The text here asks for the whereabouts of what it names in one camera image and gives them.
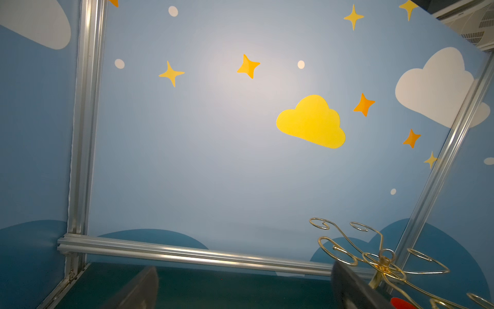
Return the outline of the red wine glass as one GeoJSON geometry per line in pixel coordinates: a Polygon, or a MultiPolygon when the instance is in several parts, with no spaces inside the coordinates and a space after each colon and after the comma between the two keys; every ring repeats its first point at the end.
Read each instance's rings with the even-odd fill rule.
{"type": "Polygon", "coordinates": [[[400,299],[398,297],[393,297],[390,300],[390,303],[395,309],[417,309],[414,305],[412,305],[408,301],[405,301],[404,299],[400,299]]]}

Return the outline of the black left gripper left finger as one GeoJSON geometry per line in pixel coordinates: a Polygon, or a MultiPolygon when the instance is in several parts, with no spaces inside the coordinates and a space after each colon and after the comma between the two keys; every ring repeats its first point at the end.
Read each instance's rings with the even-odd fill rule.
{"type": "Polygon", "coordinates": [[[158,297],[159,278],[156,267],[147,266],[121,290],[106,301],[107,309],[154,309],[158,297]]]}

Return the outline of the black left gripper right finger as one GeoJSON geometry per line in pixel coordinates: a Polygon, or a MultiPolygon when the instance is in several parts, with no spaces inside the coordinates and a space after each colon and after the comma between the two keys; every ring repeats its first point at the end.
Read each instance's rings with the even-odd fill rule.
{"type": "Polygon", "coordinates": [[[336,261],[333,264],[331,284],[337,308],[394,308],[390,301],[372,289],[342,262],[336,261]]]}

